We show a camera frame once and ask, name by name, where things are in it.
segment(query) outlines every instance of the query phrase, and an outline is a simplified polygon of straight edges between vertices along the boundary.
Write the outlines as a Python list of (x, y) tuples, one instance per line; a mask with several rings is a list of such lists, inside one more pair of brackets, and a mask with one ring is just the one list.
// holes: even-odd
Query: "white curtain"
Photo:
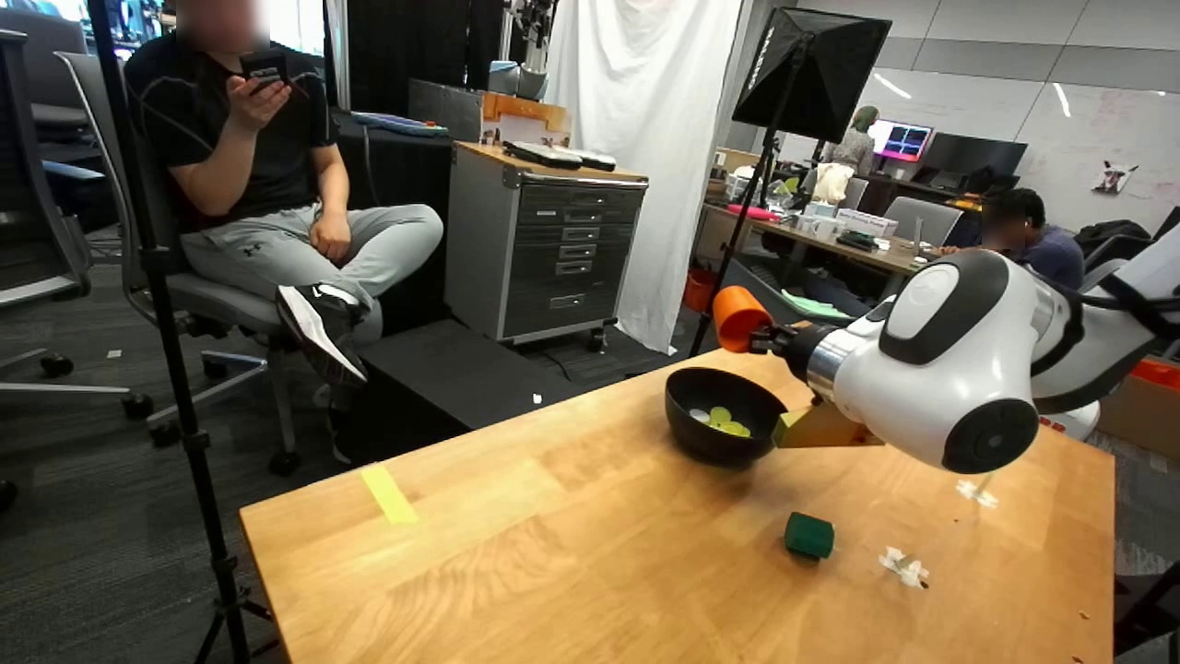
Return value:
[(619, 289), (619, 330), (675, 331), (739, 0), (560, 0), (546, 99), (573, 149), (648, 178)]

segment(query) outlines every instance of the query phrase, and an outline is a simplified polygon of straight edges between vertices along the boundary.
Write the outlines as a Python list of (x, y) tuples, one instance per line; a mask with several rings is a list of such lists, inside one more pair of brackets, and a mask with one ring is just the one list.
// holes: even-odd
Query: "floor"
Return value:
[[(56, 303), (41, 324), (0, 316), (0, 359), (13, 346), (52, 338), (73, 359), (78, 383), (133, 383), (164, 403), (164, 364), (151, 324), (127, 314), (112, 266), (93, 268), (93, 295)], [(189, 342), (189, 370), (199, 380), (199, 351)], [(540, 342), (532, 359), (597, 388), (645, 374), (667, 359), (610, 338), (587, 354), (582, 338)], [(3, 374), (38, 380), (38, 364)], [(307, 466), (337, 469), (328, 456), (328, 424), (312, 407), (307, 375), (289, 375), (296, 429)], [(212, 407), (203, 418), (212, 448), (207, 454), (226, 536), (237, 545), (237, 506), (280, 496), (289, 481), (267, 481), (272, 418), (266, 383)], [(119, 403), (88, 415), (3, 415), (0, 481), (18, 483), (18, 501), (0, 515), (0, 659), (18, 664), (169, 664), (190, 659), (210, 624), (210, 556), (190, 501), (185, 451), (153, 451), (144, 424), (127, 424)]]

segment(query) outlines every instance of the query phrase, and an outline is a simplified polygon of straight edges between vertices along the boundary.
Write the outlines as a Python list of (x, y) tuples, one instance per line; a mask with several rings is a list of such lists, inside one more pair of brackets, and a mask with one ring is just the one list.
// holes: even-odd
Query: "white robot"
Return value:
[(1180, 228), (1084, 295), (959, 252), (911, 276), (886, 324), (775, 330), (753, 351), (898, 451), (994, 472), (1032, 448), (1038, 415), (1090, 407), (1160, 338), (1180, 338)]

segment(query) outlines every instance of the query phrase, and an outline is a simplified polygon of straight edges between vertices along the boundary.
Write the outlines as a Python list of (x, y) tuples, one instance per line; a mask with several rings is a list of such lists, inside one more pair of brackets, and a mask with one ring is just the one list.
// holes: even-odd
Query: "cardboard box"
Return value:
[(1180, 466), (1180, 364), (1141, 359), (1115, 392), (1102, 399), (1098, 433)]

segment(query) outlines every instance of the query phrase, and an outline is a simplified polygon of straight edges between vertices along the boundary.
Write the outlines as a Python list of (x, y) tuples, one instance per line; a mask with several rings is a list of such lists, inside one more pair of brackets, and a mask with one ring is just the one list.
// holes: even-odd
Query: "filing cabinet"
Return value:
[(447, 306), (502, 342), (605, 330), (645, 183), (635, 174), (553, 171), (455, 143)]

